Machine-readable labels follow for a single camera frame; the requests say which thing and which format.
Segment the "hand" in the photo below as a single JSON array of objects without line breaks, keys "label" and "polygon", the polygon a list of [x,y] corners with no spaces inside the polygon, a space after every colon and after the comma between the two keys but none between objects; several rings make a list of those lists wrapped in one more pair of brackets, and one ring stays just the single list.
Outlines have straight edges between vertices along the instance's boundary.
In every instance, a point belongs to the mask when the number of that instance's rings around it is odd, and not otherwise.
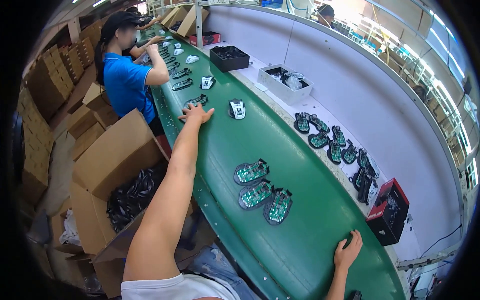
[{"label": "hand", "polygon": [[150,57],[152,57],[152,54],[153,53],[158,53],[158,45],[157,44],[152,44],[152,45],[148,45],[147,49],[146,49],[148,55],[150,55]]},{"label": "hand", "polygon": [[205,112],[204,109],[202,108],[202,104],[199,103],[197,107],[195,107],[195,105],[193,104],[189,104],[188,105],[188,108],[184,108],[182,109],[181,111],[183,111],[185,113],[185,116],[179,116],[179,120],[188,120],[189,117],[194,117],[194,118],[197,118],[197,117],[201,117],[202,119],[202,124],[207,122],[208,120],[210,120],[210,118],[212,117],[215,109],[212,108],[211,110],[209,110],[208,112]]},{"label": "hand", "polygon": [[360,249],[363,246],[363,240],[358,230],[351,231],[350,234],[353,236],[350,245],[343,249],[347,243],[347,239],[345,239],[338,243],[338,247],[335,250],[334,263],[338,271],[348,272],[348,269],[359,255]]},{"label": "hand", "polygon": [[165,39],[164,36],[154,36],[153,38],[150,39],[150,43],[151,44],[158,44],[161,41],[163,41],[164,39]]}]

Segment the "conveyor belt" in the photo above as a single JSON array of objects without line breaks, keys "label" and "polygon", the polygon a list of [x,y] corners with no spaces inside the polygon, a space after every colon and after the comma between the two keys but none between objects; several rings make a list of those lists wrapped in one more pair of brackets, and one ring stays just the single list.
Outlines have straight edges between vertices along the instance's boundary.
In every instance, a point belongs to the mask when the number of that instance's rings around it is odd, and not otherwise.
[{"label": "conveyor belt", "polygon": [[[286,295],[299,300],[321,299],[333,277],[337,243],[358,229],[363,248],[350,268],[347,293],[357,289],[364,299],[405,299],[386,251],[353,200],[315,153],[252,91],[231,74],[220,72],[193,46],[181,43],[185,52],[177,56],[177,61],[180,69],[188,67],[192,74],[155,88],[154,98],[172,146],[183,127],[177,116],[182,114],[187,100],[206,94],[205,109],[215,108],[212,119],[200,130],[194,196],[251,280],[269,299],[285,299]],[[187,65],[188,55],[198,55],[200,60]],[[199,85],[201,77],[207,75],[214,76],[217,82],[211,90],[203,91]],[[193,79],[191,87],[171,90],[173,84],[188,77]],[[228,116],[228,101],[233,98],[244,101],[244,120]],[[289,216],[279,226],[269,225],[262,209],[244,211],[238,204],[242,186],[233,181],[235,168],[259,158],[270,166],[267,179],[275,187],[293,193]]]}]

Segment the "jeans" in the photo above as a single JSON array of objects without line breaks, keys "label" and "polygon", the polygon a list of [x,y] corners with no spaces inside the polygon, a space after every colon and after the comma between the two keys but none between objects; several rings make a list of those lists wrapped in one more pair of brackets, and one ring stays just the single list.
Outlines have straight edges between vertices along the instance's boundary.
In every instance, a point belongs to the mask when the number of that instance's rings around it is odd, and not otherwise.
[{"label": "jeans", "polygon": [[259,300],[260,298],[241,279],[226,257],[213,244],[203,248],[194,261],[187,267],[188,270],[225,280],[237,292],[241,300]]}]

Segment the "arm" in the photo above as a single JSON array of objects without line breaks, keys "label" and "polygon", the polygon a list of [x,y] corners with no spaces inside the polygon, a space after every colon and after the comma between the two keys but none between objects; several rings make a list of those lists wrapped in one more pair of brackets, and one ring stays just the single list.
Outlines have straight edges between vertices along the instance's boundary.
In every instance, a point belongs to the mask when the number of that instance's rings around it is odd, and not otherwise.
[{"label": "arm", "polygon": [[152,59],[153,69],[148,72],[145,80],[146,85],[162,85],[170,80],[167,65],[158,53],[158,45],[153,44],[147,47],[147,53]]},{"label": "arm", "polygon": [[345,239],[338,243],[335,250],[335,274],[326,300],[343,300],[345,298],[348,269],[359,255],[360,249],[363,246],[363,240],[358,230],[351,231],[350,234],[353,236],[350,245],[343,249],[347,243]]},{"label": "arm", "polygon": [[174,253],[192,197],[198,132],[214,110],[183,110],[186,123],[173,146],[167,174],[145,212],[128,251],[123,281],[169,279],[180,274]]},{"label": "arm", "polygon": [[165,39],[164,36],[155,36],[155,37],[151,38],[150,40],[148,40],[148,42],[141,47],[133,46],[133,48],[130,50],[130,54],[133,55],[136,58],[139,58],[143,53],[145,53],[148,46],[153,45],[153,44],[157,44],[157,43],[163,41],[164,39]]}]

